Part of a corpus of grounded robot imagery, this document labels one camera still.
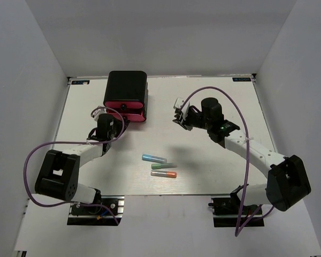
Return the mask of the light blue clear tube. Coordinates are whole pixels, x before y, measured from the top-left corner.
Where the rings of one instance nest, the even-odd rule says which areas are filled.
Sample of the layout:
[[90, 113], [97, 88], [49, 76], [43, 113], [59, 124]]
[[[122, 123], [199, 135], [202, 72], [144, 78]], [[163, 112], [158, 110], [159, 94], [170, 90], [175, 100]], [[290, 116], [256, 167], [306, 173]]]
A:
[[167, 159], [159, 156], [153, 156], [148, 154], [142, 155], [143, 161], [154, 162], [154, 163], [167, 163]]

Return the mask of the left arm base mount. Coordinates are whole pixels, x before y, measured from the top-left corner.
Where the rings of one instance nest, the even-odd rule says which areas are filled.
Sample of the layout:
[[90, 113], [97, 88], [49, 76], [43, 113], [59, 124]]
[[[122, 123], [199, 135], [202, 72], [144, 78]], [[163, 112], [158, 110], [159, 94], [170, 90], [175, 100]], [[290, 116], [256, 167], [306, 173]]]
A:
[[101, 196], [101, 205], [107, 207], [115, 216], [104, 207], [84, 207], [71, 204], [67, 225], [77, 226], [118, 226], [124, 212], [124, 196]]

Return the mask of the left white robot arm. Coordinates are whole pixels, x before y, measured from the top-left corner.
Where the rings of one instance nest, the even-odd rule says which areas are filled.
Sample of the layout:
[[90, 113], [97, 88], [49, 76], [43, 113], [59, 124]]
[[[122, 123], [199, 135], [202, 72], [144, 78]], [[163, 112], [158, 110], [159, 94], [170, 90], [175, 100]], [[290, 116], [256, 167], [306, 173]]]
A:
[[79, 184], [80, 168], [86, 163], [102, 157], [111, 147], [111, 142], [125, 132], [130, 121], [112, 114], [100, 114], [84, 145], [64, 151], [49, 150], [43, 160], [35, 183], [35, 192], [65, 202], [84, 204], [92, 214], [102, 209], [100, 191]]

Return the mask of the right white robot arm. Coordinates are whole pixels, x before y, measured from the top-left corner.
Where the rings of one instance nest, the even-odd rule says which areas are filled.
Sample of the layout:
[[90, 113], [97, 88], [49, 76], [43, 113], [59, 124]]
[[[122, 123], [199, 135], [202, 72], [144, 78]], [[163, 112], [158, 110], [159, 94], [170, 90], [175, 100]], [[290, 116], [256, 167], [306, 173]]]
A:
[[201, 102], [201, 109], [183, 99], [174, 104], [175, 119], [185, 130], [204, 129], [209, 138], [242, 158], [249, 158], [266, 178], [265, 184], [239, 186], [231, 193], [231, 208], [239, 214], [251, 205], [272, 205], [287, 211], [311, 193], [311, 186], [303, 161], [296, 155], [290, 157], [273, 152], [253, 139], [247, 138], [236, 124], [225, 119], [222, 107], [213, 97]]

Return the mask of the pink drawer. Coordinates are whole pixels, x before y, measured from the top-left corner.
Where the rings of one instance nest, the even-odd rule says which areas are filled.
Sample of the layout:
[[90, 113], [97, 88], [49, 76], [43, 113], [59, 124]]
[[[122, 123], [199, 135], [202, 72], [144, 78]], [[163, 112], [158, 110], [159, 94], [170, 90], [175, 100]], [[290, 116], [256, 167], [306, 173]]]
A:
[[146, 115], [143, 109], [117, 109], [117, 111], [123, 118], [126, 118], [130, 122], [141, 123], [146, 120]]
[[139, 101], [107, 101], [104, 103], [105, 107], [109, 107], [112, 109], [142, 109], [144, 104]]

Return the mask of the pink top drawer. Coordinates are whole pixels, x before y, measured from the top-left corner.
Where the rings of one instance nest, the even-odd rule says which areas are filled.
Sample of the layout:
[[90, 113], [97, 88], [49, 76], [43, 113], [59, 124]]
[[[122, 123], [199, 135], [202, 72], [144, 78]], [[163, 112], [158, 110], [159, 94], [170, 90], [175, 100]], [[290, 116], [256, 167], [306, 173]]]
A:
[[107, 101], [104, 103], [105, 107], [109, 107], [112, 109], [142, 109], [144, 104], [139, 101]]

